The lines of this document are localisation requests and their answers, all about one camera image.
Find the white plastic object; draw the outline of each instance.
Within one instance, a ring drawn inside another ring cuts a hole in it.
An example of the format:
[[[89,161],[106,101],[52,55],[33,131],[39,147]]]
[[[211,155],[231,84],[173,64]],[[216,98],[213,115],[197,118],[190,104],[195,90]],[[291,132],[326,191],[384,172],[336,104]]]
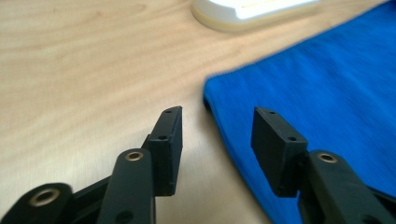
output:
[[[192,14],[221,31],[241,31],[313,11],[319,0],[194,0]]]

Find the blue cloth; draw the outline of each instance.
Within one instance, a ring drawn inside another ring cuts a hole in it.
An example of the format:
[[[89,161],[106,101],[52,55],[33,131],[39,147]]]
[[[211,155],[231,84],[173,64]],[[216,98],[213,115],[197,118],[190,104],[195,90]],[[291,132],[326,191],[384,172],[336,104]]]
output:
[[[299,223],[297,199],[271,191],[250,147],[255,106],[277,111],[308,140],[346,159],[362,181],[396,196],[396,2],[204,87],[222,140],[275,223]]]

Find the wood grain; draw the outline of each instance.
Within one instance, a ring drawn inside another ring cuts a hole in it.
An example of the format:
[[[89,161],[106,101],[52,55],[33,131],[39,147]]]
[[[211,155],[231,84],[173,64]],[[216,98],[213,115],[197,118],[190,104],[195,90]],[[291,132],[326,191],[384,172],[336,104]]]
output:
[[[0,0],[0,216],[26,191],[74,191],[140,147],[160,113],[184,107],[177,195],[157,223],[269,223],[202,104],[207,76],[330,29],[380,0],[324,0],[316,14],[229,34],[191,1]]]

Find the wooden surface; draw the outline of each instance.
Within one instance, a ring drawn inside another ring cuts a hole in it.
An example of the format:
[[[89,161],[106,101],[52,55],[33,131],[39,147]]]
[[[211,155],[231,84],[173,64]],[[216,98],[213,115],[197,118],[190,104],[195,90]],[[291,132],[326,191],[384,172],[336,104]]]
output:
[[[26,191],[74,191],[140,147],[182,105],[177,194],[157,223],[268,223],[202,104],[205,78],[329,29],[380,0],[324,0],[317,14],[239,34],[207,29],[191,1],[0,0],[0,217]]]

